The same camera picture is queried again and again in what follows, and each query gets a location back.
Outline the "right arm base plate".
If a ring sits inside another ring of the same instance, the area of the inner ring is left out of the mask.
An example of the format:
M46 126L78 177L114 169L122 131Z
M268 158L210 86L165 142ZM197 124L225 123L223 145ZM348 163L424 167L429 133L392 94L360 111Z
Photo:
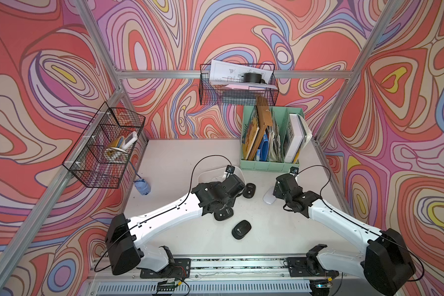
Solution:
M287 257L283 264L292 278L336 278L340 275L338 271L325 270L307 257Z

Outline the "black mouse front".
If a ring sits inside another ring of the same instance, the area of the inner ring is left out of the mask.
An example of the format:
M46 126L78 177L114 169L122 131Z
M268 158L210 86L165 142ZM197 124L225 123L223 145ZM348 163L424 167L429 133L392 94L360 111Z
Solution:
M240 221L231 231L234 239L241 240L252 230L251 224L247 220Z

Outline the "black mouse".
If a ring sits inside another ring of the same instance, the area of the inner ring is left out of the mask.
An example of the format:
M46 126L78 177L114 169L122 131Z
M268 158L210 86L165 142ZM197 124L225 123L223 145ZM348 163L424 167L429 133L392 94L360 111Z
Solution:
M251 224L247 220L240 221L231 231L234 239L241 240L252 230Z
M256 192L256 185L254 183L247 183L245 185L245 189L243 190L242 195L246 198L246 199L251 199L254 197L255 192Z
M234 215L234 210L231 207L223 207L219 210L216 210L213 214L214 219L218 222L222 222L232 218Z

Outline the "white mouse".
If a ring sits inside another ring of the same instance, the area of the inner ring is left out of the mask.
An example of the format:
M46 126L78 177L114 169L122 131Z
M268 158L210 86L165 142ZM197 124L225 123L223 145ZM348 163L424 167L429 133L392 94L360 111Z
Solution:
M276 202L277 198L274 194L275 191L275 187L271 186L265 193L265 195L263 196L263 201L264 203L268 204L268 205L272 205Z

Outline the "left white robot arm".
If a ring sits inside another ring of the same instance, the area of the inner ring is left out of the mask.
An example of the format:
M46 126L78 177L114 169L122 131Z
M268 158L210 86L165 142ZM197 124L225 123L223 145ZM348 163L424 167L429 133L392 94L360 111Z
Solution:
M166 246L151 246L151 240L183 222L232 207L243 190L243 180L229 175L223 181L200 183L187 196L152 212L131 218L115 216L105 238L112 274L122 275L134 268L165 269L174 262L172 254Z

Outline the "white plastic storage box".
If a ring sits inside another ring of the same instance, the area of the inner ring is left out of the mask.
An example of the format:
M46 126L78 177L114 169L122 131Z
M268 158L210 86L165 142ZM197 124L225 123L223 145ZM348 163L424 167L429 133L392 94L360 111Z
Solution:
M198 183L211 183L211 182L223 182L226 179L226 169L217 168L209 171L202 172L198 178Z

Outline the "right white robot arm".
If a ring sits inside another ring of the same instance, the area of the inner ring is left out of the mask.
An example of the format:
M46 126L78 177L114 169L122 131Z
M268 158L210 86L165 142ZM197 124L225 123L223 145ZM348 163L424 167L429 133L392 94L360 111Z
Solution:
M315 266L364 279L384 296L395 295L416 273L413 254L396 230L384 231L354 219L319 194L304 191L289 173L277 177L273 195L294 213L323 224L357 249L349 253L318 245L312 249Z

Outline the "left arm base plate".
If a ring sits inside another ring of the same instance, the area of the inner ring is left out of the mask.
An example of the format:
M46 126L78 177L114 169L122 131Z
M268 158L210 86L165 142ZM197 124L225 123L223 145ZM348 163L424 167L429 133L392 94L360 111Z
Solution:
M190 276L191 259L175 259L174 263L169 263L161 271L152 271L150 269L141 269L141 279L186 279Z

